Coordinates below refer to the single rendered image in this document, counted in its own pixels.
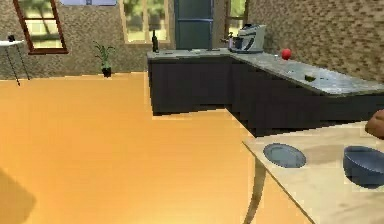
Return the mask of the green house plant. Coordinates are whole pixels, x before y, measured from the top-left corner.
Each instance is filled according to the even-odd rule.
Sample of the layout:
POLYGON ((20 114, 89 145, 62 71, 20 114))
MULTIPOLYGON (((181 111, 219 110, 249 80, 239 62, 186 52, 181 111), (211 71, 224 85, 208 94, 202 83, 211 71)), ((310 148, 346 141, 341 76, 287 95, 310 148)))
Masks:
POLYGON ((112 67, 109 62, 109 55, 112 51, 115 50, 112 46, 104 46, 99 44, 97 41, 94 42, 95 48, 99 51, 99 54, 96 55, 96 58, 101 60, 101 70, 105 78, 110 78, 112 76, 112 67))

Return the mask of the blue grey fridge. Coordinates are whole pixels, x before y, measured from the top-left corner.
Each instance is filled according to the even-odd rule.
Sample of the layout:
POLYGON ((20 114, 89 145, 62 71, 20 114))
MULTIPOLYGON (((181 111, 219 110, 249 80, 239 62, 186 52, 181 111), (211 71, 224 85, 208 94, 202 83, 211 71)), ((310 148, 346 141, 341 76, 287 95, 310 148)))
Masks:
POLYGON ((213 0, 175 0, 177 50, 211 49, 213 0))

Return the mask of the blue grey bowl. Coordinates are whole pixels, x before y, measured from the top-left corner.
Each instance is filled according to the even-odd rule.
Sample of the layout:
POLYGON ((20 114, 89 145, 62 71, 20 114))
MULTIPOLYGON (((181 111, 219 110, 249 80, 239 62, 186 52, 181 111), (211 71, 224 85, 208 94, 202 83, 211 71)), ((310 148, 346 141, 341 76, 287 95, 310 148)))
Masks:
POLYGON ((374 189, 384 185, 384 153, 365 146, 344 149, 345 176, 354 184, 374 189))

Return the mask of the blue grey plate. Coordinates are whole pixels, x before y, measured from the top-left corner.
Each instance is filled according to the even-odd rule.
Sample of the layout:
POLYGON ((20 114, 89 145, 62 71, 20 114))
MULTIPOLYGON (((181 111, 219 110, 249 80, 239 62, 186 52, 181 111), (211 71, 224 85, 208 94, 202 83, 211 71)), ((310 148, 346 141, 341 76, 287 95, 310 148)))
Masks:
POLYGON ((287 144, 268 144, 264 147, 263 154, 270 162, 283 168, 301 168, 306 164, 305 155, 287 144))

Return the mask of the pale framed window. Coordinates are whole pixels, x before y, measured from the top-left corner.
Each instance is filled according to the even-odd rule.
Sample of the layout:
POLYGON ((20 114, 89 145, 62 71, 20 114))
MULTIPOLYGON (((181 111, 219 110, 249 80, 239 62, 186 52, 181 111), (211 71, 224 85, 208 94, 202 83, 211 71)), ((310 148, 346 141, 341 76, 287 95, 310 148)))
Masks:
POLYGON ((126 44, 150 45, 155 35, 171 43, 171 7, 174 0, 118 0, 126 44))

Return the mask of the narrow brown framed window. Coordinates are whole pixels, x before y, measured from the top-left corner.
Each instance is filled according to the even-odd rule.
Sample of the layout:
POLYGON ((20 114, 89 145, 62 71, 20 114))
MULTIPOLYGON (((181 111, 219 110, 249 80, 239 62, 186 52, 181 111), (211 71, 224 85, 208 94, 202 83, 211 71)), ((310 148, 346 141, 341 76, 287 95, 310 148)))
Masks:
POLYGON ((236 36, 247 21, 247 0, 225 0, 225 35, 236 36))

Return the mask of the brown bread loaf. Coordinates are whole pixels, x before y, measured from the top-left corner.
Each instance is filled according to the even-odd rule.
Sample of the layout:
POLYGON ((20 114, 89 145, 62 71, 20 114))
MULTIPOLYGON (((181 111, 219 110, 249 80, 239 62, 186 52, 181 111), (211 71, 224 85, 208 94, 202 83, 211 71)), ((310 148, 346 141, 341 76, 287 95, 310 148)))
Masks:
POLYGON ((375 112, 365 125, 365 131, 384 140, 384 109, 375 112))

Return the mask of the framed wall picture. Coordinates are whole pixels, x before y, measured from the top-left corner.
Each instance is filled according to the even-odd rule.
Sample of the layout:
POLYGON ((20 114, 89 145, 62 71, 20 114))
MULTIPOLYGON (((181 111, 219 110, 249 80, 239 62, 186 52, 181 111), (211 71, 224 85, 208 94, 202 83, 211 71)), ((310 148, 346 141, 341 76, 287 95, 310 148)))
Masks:
POLYGON ((60 3, 67 6, 115 6, 117 0, 60 0, 60 3))

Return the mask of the pale wooden table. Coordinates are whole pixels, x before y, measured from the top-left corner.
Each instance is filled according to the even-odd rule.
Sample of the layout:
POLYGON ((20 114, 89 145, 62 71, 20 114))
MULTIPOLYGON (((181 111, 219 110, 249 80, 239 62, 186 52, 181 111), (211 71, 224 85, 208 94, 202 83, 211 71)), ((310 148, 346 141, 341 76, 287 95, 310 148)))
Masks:
POLYGON ((243 141, 255 157, 251 202, 243 224, 250 224, 259 207, 266 175, 270 175, 312 224, 384 224, 384 186, 360 187, 346 178, 343 151, 361 145, 384 152, 384 141, 364 130, 363 121, 243 141), (299 149, 306 157, 301 168, 282 168, 263 154, 271 143, 299 149))

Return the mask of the dark kitchen counter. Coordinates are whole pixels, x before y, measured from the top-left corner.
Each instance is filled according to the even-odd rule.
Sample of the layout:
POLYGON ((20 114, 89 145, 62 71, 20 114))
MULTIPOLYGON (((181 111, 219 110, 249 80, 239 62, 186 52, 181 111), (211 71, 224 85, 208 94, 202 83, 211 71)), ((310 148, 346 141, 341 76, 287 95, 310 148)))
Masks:
POLYGON ((225 108, 255 137, 364 121, 384 109, 384 84, 267 53, 167 50, 149 52, 147 62, 155 115, 225 108))

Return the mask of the grey coffee machine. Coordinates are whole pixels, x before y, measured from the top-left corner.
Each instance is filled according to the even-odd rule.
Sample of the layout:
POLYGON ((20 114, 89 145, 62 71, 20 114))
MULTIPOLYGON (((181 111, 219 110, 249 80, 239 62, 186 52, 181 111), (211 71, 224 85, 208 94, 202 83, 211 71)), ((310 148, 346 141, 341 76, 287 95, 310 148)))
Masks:
POLYGON ((265 31, 266 26, 263 24, 245 24, 233 38, 233 45, 229 51, 242 54, 262 53, 265 31))

